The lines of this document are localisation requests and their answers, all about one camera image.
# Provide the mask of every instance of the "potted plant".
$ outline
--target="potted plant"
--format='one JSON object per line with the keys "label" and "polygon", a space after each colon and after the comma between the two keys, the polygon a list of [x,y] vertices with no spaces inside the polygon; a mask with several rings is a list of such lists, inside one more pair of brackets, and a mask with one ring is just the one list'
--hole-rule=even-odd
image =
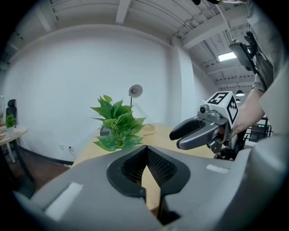
{"label": "potted plant", "polygon": [[8,115],[6,117],[6,135],[8,137],[12,137],[14,136],[14,125],[15,125],[15,122],[14,122],[14,116],[11,114],[11,115]]}
{"label": "potted plant", "polygon": [[103,122],[102,126],[111,130],[107,136],[98,136],[94,142],[104,150],[114,152],[116,149],[132,148],[141,144],[142,137],[135,134],[143,128],[145,118],[134,118],[133,106],[123,106],[123,101],[112,103],[112,98],[103,95],[99,97],[100,107],[92,107],[102,118],[94,118]]}

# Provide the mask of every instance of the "lamp shade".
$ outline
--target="lamp shade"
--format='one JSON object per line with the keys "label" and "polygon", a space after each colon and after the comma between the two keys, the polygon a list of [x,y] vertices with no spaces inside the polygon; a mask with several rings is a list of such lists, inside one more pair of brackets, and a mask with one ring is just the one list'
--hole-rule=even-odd
{"label": "lamp shade", "polygon": [[132,98],[140,97],[142,93],[143,93],[143,88],[142,86],[138,84],[131,86],[130,90],[128,91],[129,96]]}
{"label": "lamp shade", "polygon": [[237,93],[236,93],[236,96],[244,96],[244,92],[241,91],[241,90],[238,90]]}
{"label": "lamp shade", "polygon": [[200,0],[192,0],[196,5],[200,4]]}

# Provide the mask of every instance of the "plant pot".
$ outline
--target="plant pot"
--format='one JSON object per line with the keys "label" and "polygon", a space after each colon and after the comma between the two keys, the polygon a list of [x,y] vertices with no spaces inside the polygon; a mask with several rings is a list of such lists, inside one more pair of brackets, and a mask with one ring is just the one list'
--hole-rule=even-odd
{"label": "plant pot", "polygon": [[14,127],[6,128],[6,135],[10,138],[14,136]]}

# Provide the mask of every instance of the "table surface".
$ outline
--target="table surface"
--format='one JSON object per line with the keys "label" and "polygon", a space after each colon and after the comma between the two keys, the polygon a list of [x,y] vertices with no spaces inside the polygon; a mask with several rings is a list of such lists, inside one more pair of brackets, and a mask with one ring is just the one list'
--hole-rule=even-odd
{"label": "table surface", "polygon": [[[172,151],[198,156],[198,157],[206,157],[213,158],[214,153],[207,148],[206,145],[194,148],[191,150],[180,150],[177,148],[177,141],[170,140],[169,134],[173,128],[169,128],[163,124],[152,124],[155,126],[155,134],[144,136],[142,140],[143,144],[157,146],[161,148],[166,148]],[[91,142],[86,146],[84,151],[77,157],[72,167],[81,163],[82,161],[86,161],[90,158],[99,157],[111,152],[105,151],[96,144],[92,143],[97,141],[98,139],[94,137]],[[158,207],[159,204],[159,196],[160,196],[160,188],[151,175],[149,169],[146,167],[143,176],[142,176],[142,186],[146,189],[146,204],[149,209],[154,209]]]}
{"label": "table surface", "polygon": [[0,146],[6,143],[9,143],[23,134],[25,134],[28,131],[28,127],[22,126],[22,125],[16,125],[16,128],[14,128],[14,136],[7,137],[7,135],[0,137]]}

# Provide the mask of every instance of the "pipe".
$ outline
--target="pipe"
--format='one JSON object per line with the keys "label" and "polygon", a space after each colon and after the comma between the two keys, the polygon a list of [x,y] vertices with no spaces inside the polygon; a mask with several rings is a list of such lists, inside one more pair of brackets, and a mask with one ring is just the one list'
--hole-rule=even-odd
{"label": "pipe", "polygon": [[179,32],[180,32],[183,28],[185,28],[186,26],[188,26],[188,24],[189,24],[191,21],[193,21],[194,19],[196,19],[196,18],[199,17],[200,15],[206,13],[207,11],[212,10],[213,8],[215,8],[215,5],[212,5],[212,6],[208,7],[208,8],[205,9],[204,11],[199,12],[196,16],[194,16],[193,18],[191,18],[191,19],[189,19],[188,21],[186,21],[186,22],[183,24],[183,26],[182,26],[180,29],[178,29],[178,31],[173,35],[173,37],[177,37],[177,35],[179,34]]}
{"label": "pipe", "polygon": [[216,5],[216,7],[217,7],[217,9],[219,10],[219,12],[220,12],[223,20],[225,21],[225,23],[226,23],[226,25],[227,25],[227,27],[228,27],[228,31],[229,31],[229,34],[230,34],[230,36],[231,36],[231,41],[232,41],[232,40],[233,40],[233,36],[232,36],[232,32],[231,32],[231,28],[230,28],[230,26],[229,26],[229,23],[228,23],[227,19],[225,18],[225,15],[223,14],[220,6],[219,6],[219,5]]}

